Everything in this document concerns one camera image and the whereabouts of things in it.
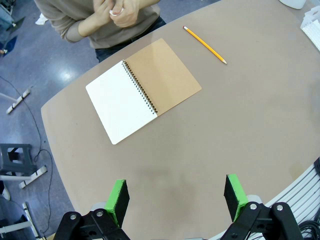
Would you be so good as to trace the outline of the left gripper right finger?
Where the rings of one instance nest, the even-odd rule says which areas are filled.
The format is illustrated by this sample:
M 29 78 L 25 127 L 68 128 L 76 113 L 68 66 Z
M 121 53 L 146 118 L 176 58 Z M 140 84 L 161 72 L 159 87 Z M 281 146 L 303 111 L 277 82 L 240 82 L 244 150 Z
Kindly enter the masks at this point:
M 271 207 L 249 201 L 236 174 L 228 174 L 224 197 L 232 224 L 222 240 L 246 240 L 251 234 L 262 234 L 266 240 L 302 240 L 300 228 L 290 206 L 276 202 Z

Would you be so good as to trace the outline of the person's left hand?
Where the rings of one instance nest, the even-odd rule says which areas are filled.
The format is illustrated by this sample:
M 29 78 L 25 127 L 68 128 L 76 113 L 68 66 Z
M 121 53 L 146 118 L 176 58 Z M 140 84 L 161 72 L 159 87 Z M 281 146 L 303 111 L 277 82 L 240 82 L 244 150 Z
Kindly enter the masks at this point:
M 138 0 L 116 0 L 110 18 L 120 28 L 132 26 L 138 18 Z

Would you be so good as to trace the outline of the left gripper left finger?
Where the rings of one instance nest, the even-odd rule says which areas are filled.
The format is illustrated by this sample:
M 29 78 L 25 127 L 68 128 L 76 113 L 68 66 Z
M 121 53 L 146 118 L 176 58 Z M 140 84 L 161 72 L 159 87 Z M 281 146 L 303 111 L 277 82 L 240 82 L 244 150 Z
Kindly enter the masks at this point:
M 130 196 L 125 179 L 115 182 L 104 207 L 81 215 L 65 213 L 54 235 L 55 240 L 129 240 L 122 230 Z

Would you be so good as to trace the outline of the person's right hand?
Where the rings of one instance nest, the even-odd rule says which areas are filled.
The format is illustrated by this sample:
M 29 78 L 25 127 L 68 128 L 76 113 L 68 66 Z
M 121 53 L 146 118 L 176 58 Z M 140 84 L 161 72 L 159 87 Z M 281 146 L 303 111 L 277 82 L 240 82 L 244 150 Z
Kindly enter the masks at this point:
M 93 9 L 99 17 L 108 18 L 114 4 L 115 2 L 113 0 L 93 0 Z

